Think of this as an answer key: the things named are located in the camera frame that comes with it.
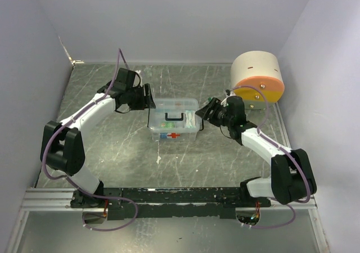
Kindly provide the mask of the white bandage wrapper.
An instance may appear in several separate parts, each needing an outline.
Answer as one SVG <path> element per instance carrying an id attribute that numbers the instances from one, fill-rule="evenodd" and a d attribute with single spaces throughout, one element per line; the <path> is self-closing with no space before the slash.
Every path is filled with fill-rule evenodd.
<path id="1" fill-rule="evenodd" d="M 184 127 L 185 128 L 196 128 L 197 127 L 197 122 L 196 122 L 196 115 L 195 115 L 195 111 L 194 110 L 186 110 L 184 112 L 185 114 L 185 123 L 184 123 Z"/>

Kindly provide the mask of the clear plastic box lid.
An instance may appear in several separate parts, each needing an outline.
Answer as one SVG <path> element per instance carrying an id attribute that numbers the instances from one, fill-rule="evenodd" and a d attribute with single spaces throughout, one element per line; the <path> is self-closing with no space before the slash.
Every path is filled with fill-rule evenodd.
<path id="1" fill-rule="evenodd" d="M 161 127 L 163 122 L 174 122 L 177 127 L 185 127 L 185 111 L 199 109 L 198 100 L 195 98 L 156 98 L 154 99 L 156 108 L 150 109 L 148 117 L 149 127 Z M 181 107 L 175 107 L 175 103 L 180 102 Z M 196 115 L 196 122 L 199 127 L 201 119 Z"/>

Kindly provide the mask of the small green medicine box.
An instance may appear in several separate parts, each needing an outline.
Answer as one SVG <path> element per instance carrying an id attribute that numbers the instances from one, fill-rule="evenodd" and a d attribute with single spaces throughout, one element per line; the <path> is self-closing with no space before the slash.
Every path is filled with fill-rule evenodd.
<path id="1" fill-rule="evenodd" d="M 161 124 L 161 127 L 162 127 L 162 128 L 174 128 L 174 127 L 175 127 L 175 123 L 174 123 L 174 122 L 166 121 L 166 122 L 163 122 L 163 123 Z"/>

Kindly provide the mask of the clear plastic medicine box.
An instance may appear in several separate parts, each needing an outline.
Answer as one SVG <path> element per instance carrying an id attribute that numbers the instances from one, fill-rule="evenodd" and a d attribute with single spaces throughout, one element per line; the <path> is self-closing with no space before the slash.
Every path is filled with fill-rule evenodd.
<path id="1" fill-rule="evenodd" d="M 193 142 L 196 139 L 197 133 L 200 131 L 200 127 L 185 128 L 183 126 L 176 126 L 174 128 L 162 128 L 162 127 L 149 127 L 152 139 L 154 141 L 174 141 L 174 142 Z M 166 139 L 160 139 L 160 133 L 166 133 Z"/>

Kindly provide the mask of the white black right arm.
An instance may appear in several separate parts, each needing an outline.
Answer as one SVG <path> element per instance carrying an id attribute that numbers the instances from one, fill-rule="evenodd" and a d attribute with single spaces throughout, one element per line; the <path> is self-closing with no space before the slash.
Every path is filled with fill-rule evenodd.
<path id="1" fill-rule="evenodd" d="M 307 153 L 301 148 L 292 150 L 279 144 L 248 121 L 241 97 L 229 96 L 225 105 L 212 98 L 195 114 L 216 127 L 226 127 L 232 140 L 254 151 L 269 164 L 268 178 L 251 178 L 241 183 L 250 197 L 271 198 L 286 205 L 306 203 L 316 193 L 317 185 Z"/>

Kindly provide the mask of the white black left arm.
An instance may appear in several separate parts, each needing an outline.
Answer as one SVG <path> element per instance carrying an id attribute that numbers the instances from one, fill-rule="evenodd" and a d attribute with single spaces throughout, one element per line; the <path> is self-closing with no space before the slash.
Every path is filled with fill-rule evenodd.
<path id="1" fill-rule="evenodd" d="M 154 109 L 151 88 L 136 71 L 120 68 L 91 100 L 60 122 L 44 126 L 40 160 L 48 179 L 66 179 L 79 191 L 104 197 L 104 184 L 86 167 L 84 139 L 99 122 L 123 105 L 129 110 Z"/>

